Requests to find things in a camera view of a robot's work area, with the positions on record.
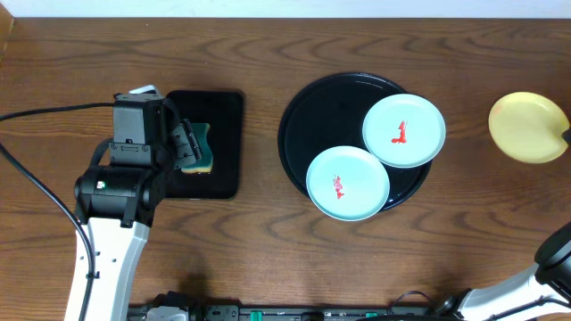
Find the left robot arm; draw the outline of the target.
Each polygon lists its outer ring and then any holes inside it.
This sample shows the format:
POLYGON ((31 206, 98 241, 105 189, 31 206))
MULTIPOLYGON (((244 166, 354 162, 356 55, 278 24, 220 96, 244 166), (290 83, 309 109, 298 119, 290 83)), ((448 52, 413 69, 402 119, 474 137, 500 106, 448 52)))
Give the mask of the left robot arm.
POLYGON ((79 221, 67 320, 124 320, 137 263, 170 175, 203 160, 188 119, 153 85, 116 94, 113 136, 74 193, 79 221))

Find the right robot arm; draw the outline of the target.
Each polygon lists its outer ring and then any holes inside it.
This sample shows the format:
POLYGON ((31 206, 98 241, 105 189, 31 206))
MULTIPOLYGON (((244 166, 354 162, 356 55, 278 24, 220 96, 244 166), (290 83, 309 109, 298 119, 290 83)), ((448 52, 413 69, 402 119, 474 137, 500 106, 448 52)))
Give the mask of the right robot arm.
POLYGON ((531 320, 570 311, 570 225, 546 239, 534 264, 511 278, 483 289, 467 289, 438 309, 455 320, 531 320))

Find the yellow plastic plate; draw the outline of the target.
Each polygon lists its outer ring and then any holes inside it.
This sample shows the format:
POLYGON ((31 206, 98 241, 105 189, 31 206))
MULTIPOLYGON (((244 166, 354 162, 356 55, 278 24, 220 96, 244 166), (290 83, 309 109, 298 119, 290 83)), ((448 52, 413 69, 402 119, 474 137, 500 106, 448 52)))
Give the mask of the yellow plastic plate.
POLYGON ((499 149, 524 163, 553 161, 570 148, 561 136, 570 128, 569 118, 552 100, 535 93, 504 95, 492 106, 488 127, 499 149))

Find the green yellow sponge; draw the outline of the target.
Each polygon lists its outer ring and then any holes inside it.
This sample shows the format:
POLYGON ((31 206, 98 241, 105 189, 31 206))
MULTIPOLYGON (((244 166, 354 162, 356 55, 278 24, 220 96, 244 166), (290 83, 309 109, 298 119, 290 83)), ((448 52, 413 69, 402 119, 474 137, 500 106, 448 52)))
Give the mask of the green yellow sponge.
POLYGON ((185 174, 207 175, 210 174, 213 167, 213 154, 208 144, 208 134, 211 126, 208 123, 192 123, 194 138, 197 142, 202 158, 196 163, 184 167, 181 171, 185 174))

